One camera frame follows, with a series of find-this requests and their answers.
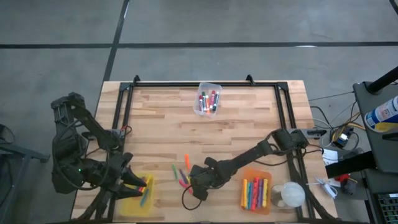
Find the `orange marker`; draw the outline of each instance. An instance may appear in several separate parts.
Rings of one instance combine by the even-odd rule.
[[[206,112],[210,113],[209,96],[206,95]]]
[[[189,170],[189,155],[188,154],[186,154],[185,155],[185,165],[187,165],[187,170]]]

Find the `red marker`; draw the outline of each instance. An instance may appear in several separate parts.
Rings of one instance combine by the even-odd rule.
[[[213,110],[213,104],[214,104],[214,96],[216,94],[216,91],[211,92],[211,98],[210,98],[210,110]]]
[[[199,95],[199,110],[203,112],[203,96]]]
[[[259,178],[255,177],[253,181],[253,198],[251,200],[251,210],[254,211],[257,207],[257,194],[259,191]]]

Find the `clear plastic container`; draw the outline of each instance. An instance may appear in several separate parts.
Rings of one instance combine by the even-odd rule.
[[[200,116],[214,117],[217,113],[218,105],[220,105],[222,89],[220,85],[204,82],[200,83],[193,104],[194,112]]]
[[[304,203],[304,189],[296,182],[275,185],[271,189],[271,201],[279,208],[295,208]]]

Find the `electronic device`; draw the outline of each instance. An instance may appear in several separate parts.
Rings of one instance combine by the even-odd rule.
[[[354,132],[353,127],[344,126],[343,131],[337,130],[335,133],[339,134],[336,140],[333,141],[333,144],[339,148],[344,148],[347,145],[347,142],[351,135]]]

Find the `yellow marker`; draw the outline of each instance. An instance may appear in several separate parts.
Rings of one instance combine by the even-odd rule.
[[[243,180],[241,206],[246,208],[248,206],[248,180]]]
[[[267,188],[268,188],[268,180],[264,179],[264,184],[262,185],[262,207],[267,207]]]

